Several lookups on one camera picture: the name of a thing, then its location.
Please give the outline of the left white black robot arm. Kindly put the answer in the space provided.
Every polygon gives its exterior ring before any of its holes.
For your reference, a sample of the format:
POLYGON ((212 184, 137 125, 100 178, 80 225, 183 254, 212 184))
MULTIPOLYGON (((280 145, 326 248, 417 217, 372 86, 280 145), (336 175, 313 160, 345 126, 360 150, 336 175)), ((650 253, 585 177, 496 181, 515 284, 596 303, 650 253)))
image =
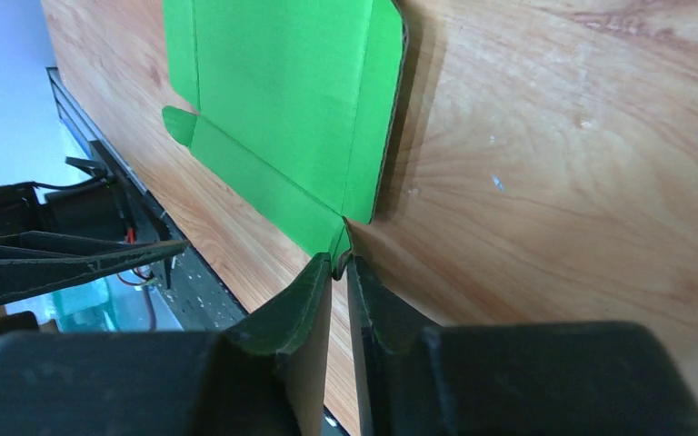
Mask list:
MULTIPOLYGON (((187 241, 138 242, 133 198, 103 164, 67 158, 88 174, 76 184, 0 186, 0 306, 169 261, 187 241)), ((37 330, 30 313, 0 319, 0 335, 37 330)))

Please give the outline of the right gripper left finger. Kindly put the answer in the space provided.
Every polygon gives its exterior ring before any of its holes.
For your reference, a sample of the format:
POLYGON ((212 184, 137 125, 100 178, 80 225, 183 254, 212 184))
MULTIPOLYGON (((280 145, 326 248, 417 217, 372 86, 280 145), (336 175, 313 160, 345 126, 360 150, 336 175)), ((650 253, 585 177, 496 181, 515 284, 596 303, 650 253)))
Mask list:
POLYGON ((0 336, 0 435, 317 435, 331 257, 220 332, 0 336))

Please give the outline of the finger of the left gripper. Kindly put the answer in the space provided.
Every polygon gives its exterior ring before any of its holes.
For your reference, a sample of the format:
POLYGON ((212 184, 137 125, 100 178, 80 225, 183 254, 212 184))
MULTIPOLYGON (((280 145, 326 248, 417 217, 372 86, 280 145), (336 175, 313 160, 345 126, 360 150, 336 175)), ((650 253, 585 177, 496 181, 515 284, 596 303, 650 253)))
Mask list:
POLYGON ((124 244, 31 231, 0 237, 0 305, 169 260, 184 240, 124 244))

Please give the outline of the green paper box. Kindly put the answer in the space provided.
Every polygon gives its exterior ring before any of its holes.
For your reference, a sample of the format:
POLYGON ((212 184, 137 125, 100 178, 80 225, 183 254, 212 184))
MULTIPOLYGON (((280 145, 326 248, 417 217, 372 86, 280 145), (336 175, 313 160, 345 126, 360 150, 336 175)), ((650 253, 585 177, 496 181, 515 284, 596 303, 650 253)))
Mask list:
POLYGON ((335 277, 369 223, 407 49, 394 1, 166 1, 167 132, 335 277))

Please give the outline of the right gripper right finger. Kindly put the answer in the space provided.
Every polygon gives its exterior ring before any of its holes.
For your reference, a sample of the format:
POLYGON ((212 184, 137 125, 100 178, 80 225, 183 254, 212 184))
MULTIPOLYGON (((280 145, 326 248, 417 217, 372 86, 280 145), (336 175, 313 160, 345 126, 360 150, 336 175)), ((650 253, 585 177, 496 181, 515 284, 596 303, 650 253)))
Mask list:
POLYGON ((346 268, 364 435, 698 435, 698 403, 634 322, 442 326, 346 268))

